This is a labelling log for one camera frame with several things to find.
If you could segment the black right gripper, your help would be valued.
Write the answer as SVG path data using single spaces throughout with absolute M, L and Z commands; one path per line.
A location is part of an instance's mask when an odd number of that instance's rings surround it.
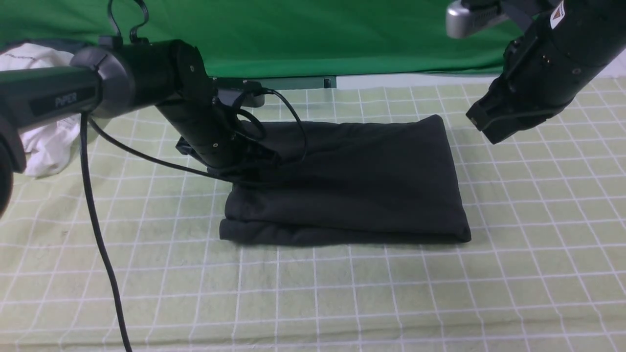
M 595 63 L 578 40 L 535 22 L 504 53 L 503 72 L 467 111 L 493 144 L 562 112 L 592 80 Z

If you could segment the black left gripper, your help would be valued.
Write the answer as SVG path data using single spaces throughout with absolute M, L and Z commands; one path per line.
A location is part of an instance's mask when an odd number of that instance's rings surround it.
M 210 178 L 248 187 L 272 187 L 262 180 L 264 170 L 275 169 L 279 154 L 262 145 L 267 132 L 243 106 L 263 98 L 258 82 L 206 81 L 186 83 L 175 96 L 156 107 L 179 132 L 177 149 L 206 167 Z

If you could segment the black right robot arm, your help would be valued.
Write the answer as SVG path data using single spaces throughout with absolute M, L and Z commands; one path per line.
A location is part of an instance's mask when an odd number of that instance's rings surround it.
M 524 34 L 467 118 L 491 143 L 557 116 L 625 49 L 623 0 L 503 0 Z

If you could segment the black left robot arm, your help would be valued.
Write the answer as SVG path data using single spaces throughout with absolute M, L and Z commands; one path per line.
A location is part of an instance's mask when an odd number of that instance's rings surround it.
M 176 149 L 206 167 L 211 178 L 239 183 L 279 165 L 262 145 L 267 132 L 246 111 L 270 90 L 258 82 L 210 78 L 201 52 L 181 40 L 122 44 L 105 36 L 82 48 L 68 66 L 1 74 L 1 211 L 10 202 L 13 174 L 23 174 L 20 133 L 72 114 L 112 119 L 154 106 L 179 133 Z

